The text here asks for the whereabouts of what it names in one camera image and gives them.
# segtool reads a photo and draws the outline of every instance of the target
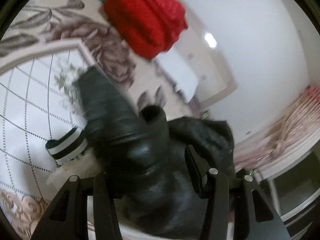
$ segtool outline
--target black and white striped cuff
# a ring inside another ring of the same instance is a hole
[[[58,165],[63,165],[79,155],[83,155],[88,143],[85,139],[84,131],[74,127],[59,140],[51,139],[45,147],[49,154],[55,159]]]

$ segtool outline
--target grid pattern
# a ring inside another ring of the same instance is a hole
[[[56,163],[45,143],[85,126],[82,116],[61,105],[66,95],[56,76],[70,64],[88,67],[75,49],[35,58],[0,76],[0,188],[46,201],[57,193],[46,184]]]

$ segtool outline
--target glowing light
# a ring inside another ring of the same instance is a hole
[[[204,40],[208,43],[210,48],[215,48],[217,46],[217,41],[211,33],[206,33]]]

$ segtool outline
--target pink curtain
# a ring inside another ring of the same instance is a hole
[[[236,170],[249,171],[277,159],[292,144],[320,128],[320,89],[308,86],[268,128],[236,145]]]

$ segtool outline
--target red garment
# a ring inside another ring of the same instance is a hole
[[[168,51],[188,28],[176,0],[106,0],[104,10],[133,51],[147,59]]]

